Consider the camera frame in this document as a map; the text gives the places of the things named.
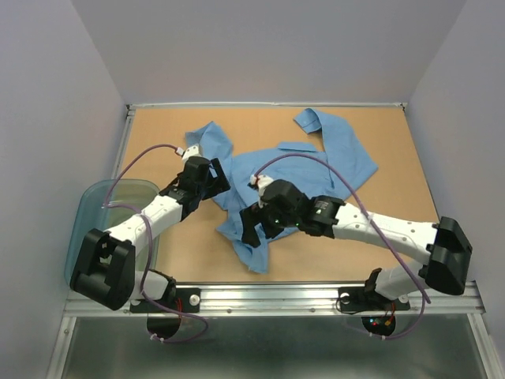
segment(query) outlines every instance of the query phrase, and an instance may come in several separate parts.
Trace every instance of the screw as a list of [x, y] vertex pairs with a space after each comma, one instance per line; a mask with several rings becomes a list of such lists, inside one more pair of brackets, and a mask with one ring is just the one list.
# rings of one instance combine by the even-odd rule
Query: screw
[[344, 292], [343, 294], [340, 295], [340, 302], [342, 304], [350, 303], [349, 294], [347, 292]]
[[191, 304], [192, 306], [197, 306], [198, 304], [200, 304], [200, 296], [198, 295], [189, 296], [189, 304]]

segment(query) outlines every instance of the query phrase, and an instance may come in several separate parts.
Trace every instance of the white cable tie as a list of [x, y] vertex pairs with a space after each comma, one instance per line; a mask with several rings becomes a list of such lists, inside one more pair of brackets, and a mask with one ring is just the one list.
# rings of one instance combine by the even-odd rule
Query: white cable tie
[[368, 216], [366, 217], [366, 229], [365, 230], [368, 230], [368, 228], [370, 227], [370, 223], [372, 223], [374, 215], [375, 215], [375, 213], [373, 213], [373, 212], [368, 213]]
[[149, 221], [149, 225], [152, 225], [152, 220], [151, 220], [151, 217], [149, 217], [149, 216], [147, 215], [145, 208], [144, 208], [144, 209], [142, 209], [142, 210], [140, 211], [139, 215], [142, 215], [142, 216], [143, 216], [143, 217], [142, 217], [142, 220], [143, 220], [143, 221], [144, 221], [144, 217], [145, 217], [146, 219], [148, 219], [148, 221]]

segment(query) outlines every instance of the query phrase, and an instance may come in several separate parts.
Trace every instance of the black bracket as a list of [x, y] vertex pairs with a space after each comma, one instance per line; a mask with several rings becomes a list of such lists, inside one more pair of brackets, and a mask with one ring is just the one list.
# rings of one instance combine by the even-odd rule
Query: black bracket
[[[110, 257], [110, 263], [103, 263]], [[70, 288], [88, 298], [118, 310], [135, 286], [135, 246], [119, 241], [104, 231], [91, 229], [80, 247]]]
[[337, 309], [342, 313], [361, 313], [366, 311], [391, 311], [391, 306], [395, 304], [396, 310], [410, 310], [410, 302], [400, 302], [398, 299], [392, 301], [380, 296], [380, 298], [370, 298], [365, 296], [365, 287], [343, 287], [339, 289], [339, 300]]
[[472, 245], [459, 223], [449, 217], [442, 217], [438, 224], [435, 241], [426, 246], [431, 253], [429, 263], [419, 271], [431, 288], [448, 295], [462, 295], [465, 292], [466, 277]]
[[[177, 288], [175, 291], [175, 296], [170, 296], [169, 299], [160, 299], [156, 300], [156, 302], [160, 303], [162, 306], [165, 306], [167, 308], [170, 308], [171, 310], [177, 310], [178, 304], [177, 301], [178, 299], [181, 300], [181, 305], [182, 305], [182, 312], [184, 313], [198, 313], [200, 312], [200, 302], [196, 304], [195, 306], [191, 305], [191, 302], [189, 301], [189, 298], [191, 296], [196, 295], [198, 298], [200, 298], [201, 295], [201, 289], [196, 288], [196, 287], [190, 287], [190, 288]], [[130, 305], [129, 311], [131, 313], [162, 313], [163, 311], [152, 305], [150, 302], [146, 300], [141, 300], [139, 304], [136, 306]]]

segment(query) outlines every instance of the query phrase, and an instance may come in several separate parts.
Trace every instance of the blue shirt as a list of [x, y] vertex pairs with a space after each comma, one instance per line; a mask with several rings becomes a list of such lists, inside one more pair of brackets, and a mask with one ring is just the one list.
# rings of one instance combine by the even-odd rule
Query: blue shirt
[[[322, 159], [339, 171], [357, 189], [377, 170], [376, 164], [361, 146], [353, 129], [343, 118], [307, 108], [294, 121], [306, 132], [321, 130], [324, 152], [305, 142], [280, 142], [267, 148], [232, 156], [233, 144], [214, 122], [186, 133], [186, 144], [200, 144], [208, 159], [219, 158], [231, 189], [214, 197], [214, 201], [228, 211], [228, 219], [218, 227], [234, 246], [234, 250], [250, 270], [265, 273], [268, 269], [268, 244], [260, 225], [256, 231], [261, 245], [252, 248], [241, 241], [242, 223], [239, 212], [259, 200], [258, 193], [248, 186], [249, 179], [268, 160], [287, 152], [303, 152]], [[292, 182], [308, 197], [328, 195], [347, 199], [349, 190], [325, 166], [311, 159], [289, 157], [267, 167], [262, 174]], [[285, 237], [297, 228], [285, 229], [273, 239]]]

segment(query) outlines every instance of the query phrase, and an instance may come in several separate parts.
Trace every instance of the white enclosure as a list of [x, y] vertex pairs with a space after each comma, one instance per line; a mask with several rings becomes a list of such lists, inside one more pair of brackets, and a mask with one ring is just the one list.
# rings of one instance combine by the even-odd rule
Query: white enclosure
[[78, 202], [110, 177], [131, 103], [408, 102], [505, 358], [503, 0], [72, 1], [0, 12], [2, 377], [46, 375]]

